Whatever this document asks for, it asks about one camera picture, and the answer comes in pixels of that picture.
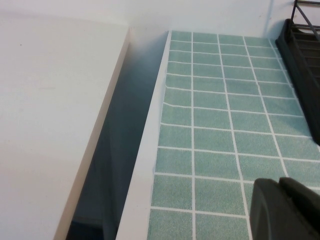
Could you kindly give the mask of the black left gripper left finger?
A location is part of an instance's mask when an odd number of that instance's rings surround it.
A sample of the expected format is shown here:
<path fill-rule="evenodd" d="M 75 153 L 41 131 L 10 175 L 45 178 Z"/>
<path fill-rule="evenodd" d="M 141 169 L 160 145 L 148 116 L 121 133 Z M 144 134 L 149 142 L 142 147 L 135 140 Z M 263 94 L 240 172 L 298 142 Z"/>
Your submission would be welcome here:
<path fill-rule="evenodd" d="M 254 181 L 250 207 L 254 240 L 318 240 L 320 220 L 308 220 L 279 184 L 267 178 Z"/>

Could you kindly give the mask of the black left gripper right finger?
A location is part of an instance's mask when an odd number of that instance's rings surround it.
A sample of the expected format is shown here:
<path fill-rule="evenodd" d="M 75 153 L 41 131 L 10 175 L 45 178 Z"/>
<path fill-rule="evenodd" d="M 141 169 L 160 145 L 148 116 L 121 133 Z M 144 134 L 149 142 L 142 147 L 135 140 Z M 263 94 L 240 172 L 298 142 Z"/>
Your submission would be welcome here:
<path fill-rule="evenodd" d="M 307 220 L 320 219 L 320 196 L 290 177 L 281 177 L 279 185 Z"/>

